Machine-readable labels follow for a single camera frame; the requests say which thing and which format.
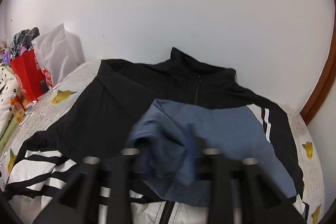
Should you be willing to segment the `dark plaid cloth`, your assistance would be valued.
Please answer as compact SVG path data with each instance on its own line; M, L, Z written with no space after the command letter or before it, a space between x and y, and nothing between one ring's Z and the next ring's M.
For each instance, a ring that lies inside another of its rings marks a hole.
M21 53L22 48L26 51L33 49L32 41L40 35L39 29L34 27L33 29L26 29L16 33L11 42L11 54L15 59Z

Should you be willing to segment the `fruit print lace tablecloth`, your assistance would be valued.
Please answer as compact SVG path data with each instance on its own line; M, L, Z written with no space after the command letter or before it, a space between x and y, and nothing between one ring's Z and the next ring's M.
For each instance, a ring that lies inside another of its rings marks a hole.
M40 211L86 156L115 155L131 137L167 122L191 124L234 160L256 157L308 223L323 216L318 153L299 115L236 83L233 69L182 53L163 63L89 62L34 106L2 157L1 189L24 223Z

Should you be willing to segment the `red paper shopping bag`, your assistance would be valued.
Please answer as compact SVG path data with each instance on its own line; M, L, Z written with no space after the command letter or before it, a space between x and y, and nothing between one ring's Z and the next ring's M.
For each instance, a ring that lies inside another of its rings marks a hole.
M44 94L41 82L45 80L45 75L40 69L34 50L12 59L10 66L24 98L29 102L37 101Z

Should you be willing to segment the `brown wooden door frame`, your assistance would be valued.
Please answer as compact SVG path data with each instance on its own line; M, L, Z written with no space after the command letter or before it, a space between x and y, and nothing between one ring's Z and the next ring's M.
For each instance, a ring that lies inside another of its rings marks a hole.
M312 52L304 66L307 83L300 108L306 124L321 110L335 82L335 0L331 0L328 10L328 19L318 19L318 26L309 28L315 37L307 47Z

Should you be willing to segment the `orange drink bottle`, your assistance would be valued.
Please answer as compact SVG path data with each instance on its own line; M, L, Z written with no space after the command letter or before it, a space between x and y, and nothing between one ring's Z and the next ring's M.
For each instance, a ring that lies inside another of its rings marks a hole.
M21 121L25 117L25 107L23 106L19 96L14 94L10 99L10 104L11 104L11 111L13 112L16 120L18 121L18 123L21 123Z

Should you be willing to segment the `white dotted cloth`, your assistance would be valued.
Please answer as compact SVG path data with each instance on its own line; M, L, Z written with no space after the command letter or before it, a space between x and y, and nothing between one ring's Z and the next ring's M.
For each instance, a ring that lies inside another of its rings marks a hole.
M13 115L11 110L10 99L14 94L21 95L21 91L11 67L1 63L0 74L1 74L0 137L2 137Z

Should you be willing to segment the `green blanket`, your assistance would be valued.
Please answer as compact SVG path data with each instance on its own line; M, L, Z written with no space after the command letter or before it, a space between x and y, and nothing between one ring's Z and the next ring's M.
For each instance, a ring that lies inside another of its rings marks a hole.
M0 140L0 152L3 152L3 150L5 149L7 142L9 141L11 135L14 133L16 128L18 127L18 124L19 123L16 118L14 117L11 118L11 121L9 121L7 129L2 135L1 140Z

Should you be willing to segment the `black white blue jacket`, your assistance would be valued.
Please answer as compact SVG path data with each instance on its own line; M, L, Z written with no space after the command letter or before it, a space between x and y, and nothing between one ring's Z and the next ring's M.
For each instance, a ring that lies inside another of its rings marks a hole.
M76 69L8 149L4 223L305 223L288 114L233 69L173 48L159 64Z

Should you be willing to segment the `white Miniso plastic bag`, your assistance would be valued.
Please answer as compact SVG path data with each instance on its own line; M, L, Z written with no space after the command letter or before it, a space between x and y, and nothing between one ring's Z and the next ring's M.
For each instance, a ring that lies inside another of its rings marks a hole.
M32 45L50 88L85 62L80 38L62 23L34 38Z

